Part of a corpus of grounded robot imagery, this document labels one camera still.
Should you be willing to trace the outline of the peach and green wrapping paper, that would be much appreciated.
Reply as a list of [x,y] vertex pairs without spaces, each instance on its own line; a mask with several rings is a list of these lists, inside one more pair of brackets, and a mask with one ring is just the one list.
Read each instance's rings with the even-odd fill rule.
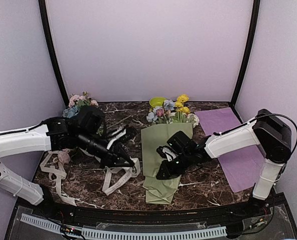
[[158,180],[156,175],[164,160],[157,148],[165,146],[167,140],[176,132],[183,131],[188,137],[193,137],[193,125],[191,123],[154,124],[141,130],[142,168],[145,180],[145,202],[147,204],[169,205],[174,194],[178,190],[180,177]]

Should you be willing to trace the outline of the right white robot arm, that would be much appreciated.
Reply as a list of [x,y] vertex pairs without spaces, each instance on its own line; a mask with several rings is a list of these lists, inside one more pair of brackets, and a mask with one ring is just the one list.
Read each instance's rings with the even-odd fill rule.
[[291,128],[282,119],[290,118],[261,109],[247,122],[224,132],[215,132],[202,138],[200,142],[195,142],[183,131],[178,131],[167,140],[166,145],[159,146],[156,150],[164,159],[156,179],[174,179],[192,165],[257,146],[263,152],[264,164],[259,180],[254,184],[252,199],[243,207],[243,212],[248,217],[254,217],[263,209],[262,201],[269,196],[297,148],[297,141],[292,141]]

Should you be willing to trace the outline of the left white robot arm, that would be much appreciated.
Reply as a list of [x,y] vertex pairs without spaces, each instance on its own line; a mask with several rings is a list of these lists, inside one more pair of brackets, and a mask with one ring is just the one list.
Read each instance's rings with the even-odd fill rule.
[[[123,144],[134,138],[134,127],[124,126],[114,132],[97,133],[105,128],[105,113],[96,106],[83,106],[72,117],[57,116],[35,126],[0,132],[0,159],[29,153],[80,148],[100,160],[101,168],[134,167],[135,163]],[[48,218],[59,214],[46,186],[32,183],[8,169],[0,162],[0,188],[22,198]]]

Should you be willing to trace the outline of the cream printed ribbon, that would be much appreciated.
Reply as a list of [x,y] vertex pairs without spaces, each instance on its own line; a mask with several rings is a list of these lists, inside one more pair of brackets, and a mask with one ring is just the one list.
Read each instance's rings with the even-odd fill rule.
[[[140,161],[138,158],[131,158],[134,163],[133,167],[105,167],[106,170],[104,182],[102,185],[102,192],[109,196],[120,187],[122,187],[126,182],[128,182],[131,178],[136,178],[140,172]],[[118,179],[118,181],[111,185],[112,175],[119,173],[121,170],[124,170],[124,174]]]

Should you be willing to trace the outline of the yellow fake flower stem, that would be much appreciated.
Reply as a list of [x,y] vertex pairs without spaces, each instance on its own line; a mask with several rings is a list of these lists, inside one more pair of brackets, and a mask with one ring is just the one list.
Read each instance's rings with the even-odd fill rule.
[[179,123],[185,123],[187,115],[191,113],[190,109],[185,106],[185,103],[189,101],[187,94],[181,94],[177,97],[175,102],[176,116]]

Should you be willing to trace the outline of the white and red flower stem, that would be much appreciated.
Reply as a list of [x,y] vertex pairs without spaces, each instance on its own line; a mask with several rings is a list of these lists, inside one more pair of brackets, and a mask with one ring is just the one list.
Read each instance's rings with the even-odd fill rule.
[[197,115],[190,113],[186,116],[186,122],[191,123],[192,127],[195,128],[196,126],[199,125],[200,119]]

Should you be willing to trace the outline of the blue fake flower stem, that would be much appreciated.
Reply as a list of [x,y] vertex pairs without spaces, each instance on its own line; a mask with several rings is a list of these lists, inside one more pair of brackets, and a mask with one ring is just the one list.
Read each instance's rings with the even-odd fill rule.
[[175,110],[175,102],[173,100],[165,100],[162,103],[162,106],[155,106],[152,108],[148,115],[146,116],[146,120],[151,125],[157,124],[171,124],[173,123],[172,117],[174,117]]

